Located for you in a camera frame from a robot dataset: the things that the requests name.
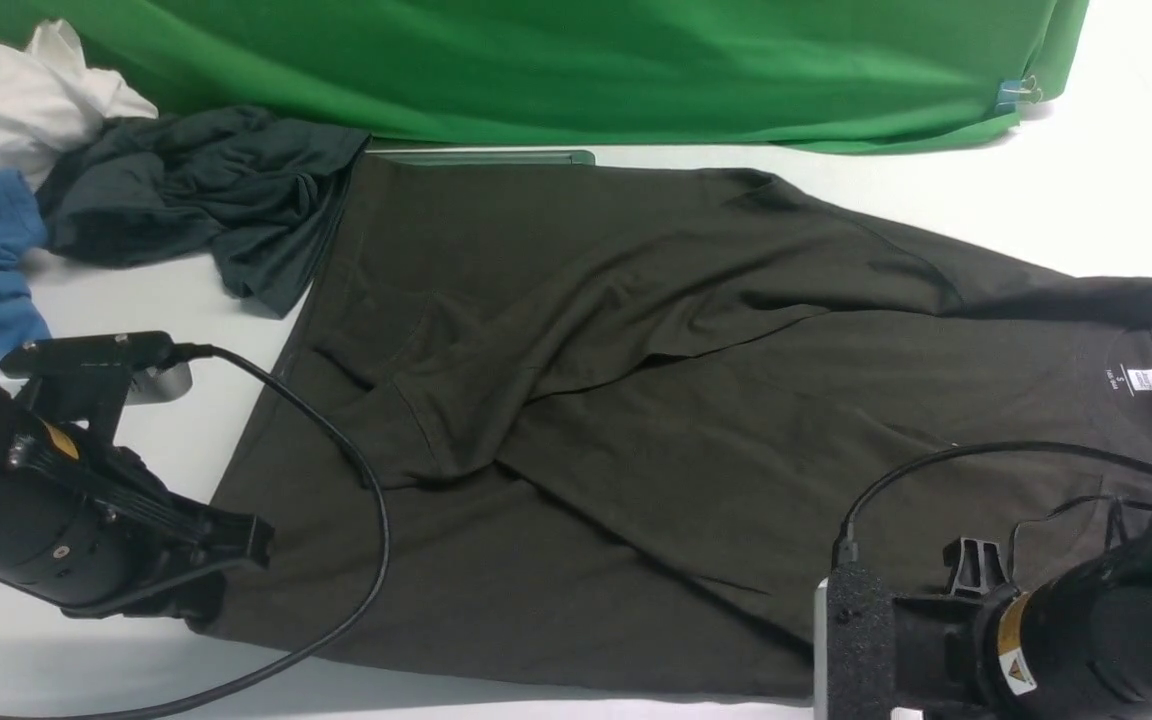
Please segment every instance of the screw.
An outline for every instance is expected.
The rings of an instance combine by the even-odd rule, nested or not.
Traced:
[[[12,444],[8,448],[8,468],[17,469],[20,465],[24,465],[24,460],[26,460],[26,454],[29,452],[29,441],[18,437],[17,441]]]

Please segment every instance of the yellow warning sticker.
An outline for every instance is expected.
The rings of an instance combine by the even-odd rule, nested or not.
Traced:
[[[56,446],[56,450],[63,452],[71,460],[78,460],[78,446],[74,445],[73,438],[60,432],[60,429],[54,427],[51,423],[45,422],[44,425],[47,429],[47,434],[51,435],[51,445]]]
[[[1029,593],[1021,594],[1011,605],[1007,607],[1002,619],[998,620],[998,654],[1020,650],[1020,621],[1025,616],[1025,606],[1029,605]]]
[[[1025,662],[1025,651],[1020,646],[1020,624],[1028,605],[1029,593],[1021,594],[998,620],[998,666],[1002,667],[1007,688],[1016,696],[1038,689],[1034,674]]]

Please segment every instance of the white cloth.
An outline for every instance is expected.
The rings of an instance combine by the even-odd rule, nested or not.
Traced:
[[[35,190],[61,152],[94,141],[106,118],[157,114],[120,74],[88,68],[63,20],[40,23],[24,51],[0,45],[0,169],[20,169]]]

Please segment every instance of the warning label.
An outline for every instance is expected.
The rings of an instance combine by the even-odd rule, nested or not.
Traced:
[[[1020,621],[1024,619],[1028,605],[1029,593],[1024,593],[1011,601],[1002,619],[998,620],[998,666],[1002,667],[1011,694],[1018,696],[1038,689],[1034,675],[1025,662],[1025,652],[1020,647]]]
[[[1034,682],[1034,675],[1030,673],[1029,665],[1025,664],[1024,652],[1014,650],[999,655],[998,664],[1002,666],[1002,674],[1007,679],[1007,688],[1011,689],[1011,694],[1021,696],[1037,691],[1038,683]]]

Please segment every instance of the clothing tag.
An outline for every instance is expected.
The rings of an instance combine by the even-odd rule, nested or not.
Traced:
[[[1152,369],[1129,367],[1128,381],[1132,384],[1135,392],[1152,392]]]

